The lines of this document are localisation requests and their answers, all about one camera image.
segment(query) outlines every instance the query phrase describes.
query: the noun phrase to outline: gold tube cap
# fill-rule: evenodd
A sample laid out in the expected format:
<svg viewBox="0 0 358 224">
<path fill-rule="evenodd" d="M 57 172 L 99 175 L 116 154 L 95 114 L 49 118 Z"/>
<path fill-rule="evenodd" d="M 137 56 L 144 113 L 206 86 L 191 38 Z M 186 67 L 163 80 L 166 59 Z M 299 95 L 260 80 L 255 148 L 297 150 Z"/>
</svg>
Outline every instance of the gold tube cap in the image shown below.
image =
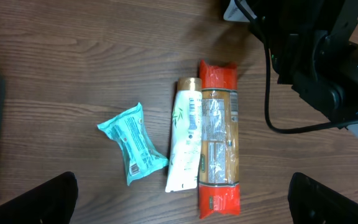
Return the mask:
<svg viewBox="0 0 358 224">
<path fill-rule="evenodd" d="M 180 78 L 178 80 L 178 91 L 180 91 L 180 90 L 201 91 L 201 79 L 200 78 Z"/>
</svg>

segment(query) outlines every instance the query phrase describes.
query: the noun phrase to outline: pasta package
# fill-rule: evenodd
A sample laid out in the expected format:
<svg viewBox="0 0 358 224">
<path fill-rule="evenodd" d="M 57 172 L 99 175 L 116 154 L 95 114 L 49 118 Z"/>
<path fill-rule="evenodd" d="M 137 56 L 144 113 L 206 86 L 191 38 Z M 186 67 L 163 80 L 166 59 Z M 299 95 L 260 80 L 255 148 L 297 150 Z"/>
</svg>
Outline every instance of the pasta package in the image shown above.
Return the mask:
<svg viewBox="0 0 358 224">
<path fill-rule="evenodd" d="M 200 218 L 240 214 L 237 66 L 200 65 L 203 134 L 199 170 Z"/>
</svg>

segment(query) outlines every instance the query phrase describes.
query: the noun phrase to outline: plastic wrapper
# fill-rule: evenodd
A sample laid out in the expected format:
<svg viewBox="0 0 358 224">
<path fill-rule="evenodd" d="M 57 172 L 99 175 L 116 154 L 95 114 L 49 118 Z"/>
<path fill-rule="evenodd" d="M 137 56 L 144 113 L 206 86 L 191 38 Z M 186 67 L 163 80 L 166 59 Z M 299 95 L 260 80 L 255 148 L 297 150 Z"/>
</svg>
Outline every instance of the plastic wrapper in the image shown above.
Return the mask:
<svg viewBox="0 0 358 224">
<path fill-rule="evenodd" d="M 168 165 L 168 159 L 155 150 L 146 133 L 140 103 L 99 124 L 98 128 L 121 148 L 127 185 Z"/>
<path fill-rule="evenodd" d="M 199 173 L 200 218 L 240 214 L 237 67 L 201 61 L 203 135 Z"/>
</svg>

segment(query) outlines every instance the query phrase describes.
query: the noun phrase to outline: product label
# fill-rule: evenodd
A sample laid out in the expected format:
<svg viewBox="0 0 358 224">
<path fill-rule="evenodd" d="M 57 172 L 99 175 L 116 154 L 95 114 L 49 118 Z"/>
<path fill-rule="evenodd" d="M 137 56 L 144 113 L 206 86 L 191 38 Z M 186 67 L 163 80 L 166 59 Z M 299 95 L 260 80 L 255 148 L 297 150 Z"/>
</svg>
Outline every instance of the product label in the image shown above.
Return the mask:
<svg viewBox="0 0 358 224">
<path fill-rule="evenodd" d="M 182 90 L 172 113 L 172 148 L 166 192 L 197 187 L 201 155 L 202 93 Z"/>
<path fill-rule="evenodd" d="M 209 196 L 209 209 L 212 210 L 214 208 L 214 198 Z"/>
<path fill-rule="evenodd" d="M 235 91 L 230 92 L 230 111 L 232 115 L 239 114 L 238 97 Z"/>
<path fill-rule="evenodd" d="M 130 131 L 132 140 L 128 141 L 129 139 L 124 138 L 124 143 L 126 144 L 127 148 L 130 149 L 130 151 L 132 151 L 130 142 L 135 144 L 135 149 L 137 149 L 137 151 L 140 154 L 140 158 L 142 159 L 142 161 L 136 161 L 136 163 L 142 162 L 143 165 L 146 167 L 146 169 L 149 169 L 153 166 L 152 161 L 154 160 L 154 158 L 150 155 L 149 150 L 147 149 L 147 145 L 145 142 L 145 139 L 143 137 L 143 135 L 140 133 L 140 125 L 142 121 L 136 121 L 135 118 L 133 116 L 127 117 L 124 120 L 127 129 Z"/>
<path fill-rule="evenodd" d="M 137 164 L 133 164 L 130 166 L 130 170 L 129 170 L 129 174 L 130 175 L 136 175 L 139 173 L 139 167 L 137 166 Z"/>
<path fill-rule="evenodd" d="M 203 99 L 203 141 L 225 141 L 224 100 Z"/>
<path fill-rule="evenodd" d="M 208 182 L 221 184 L 226 182 L 226 144 L 208 143 Z"/>
<path fill-rule="evenodd" d="M 201 171 L 202 172 L 205 172 L 205 155 L 204 154 L 202 154 L 201 155 L 201 162 L 200 162 L 201 164 L 200 164 L 200 166 L 201 166 Z"/>
</svg>

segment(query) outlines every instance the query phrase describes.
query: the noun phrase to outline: barcode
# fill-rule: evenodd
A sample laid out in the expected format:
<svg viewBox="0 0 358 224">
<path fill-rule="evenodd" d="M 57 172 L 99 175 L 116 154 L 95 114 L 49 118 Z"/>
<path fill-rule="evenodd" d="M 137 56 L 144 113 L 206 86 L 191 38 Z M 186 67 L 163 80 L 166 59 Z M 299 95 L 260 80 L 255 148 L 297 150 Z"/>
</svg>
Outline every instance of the barcode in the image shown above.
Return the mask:
<svg viewBox="0 0 358 224">
<path fill-rule="evenodd" d="M 194 104 L 194 98 L 189 98 L 189 109 L 191 112 L 196 112 L 196 105 Z"/>
<path fill-rule="evenodd" d="M 189 130 L 197 130 L 196 115 L 189 115 L 190 125 Z"/>
<path fill-rule="evenodd" d="M 231 114 L 238 114 L 239 112 L 239 104 L 237 100 L 237 93 L 236 92 L 230 92 L 230 109 Z"/>
<path fill-rule="evenodd" d="M 131 166 L 131 175 L 136 175 L 139 173 L 139 167 L 137 166 L 137 164 L 134 164 Z"/>
</svg>

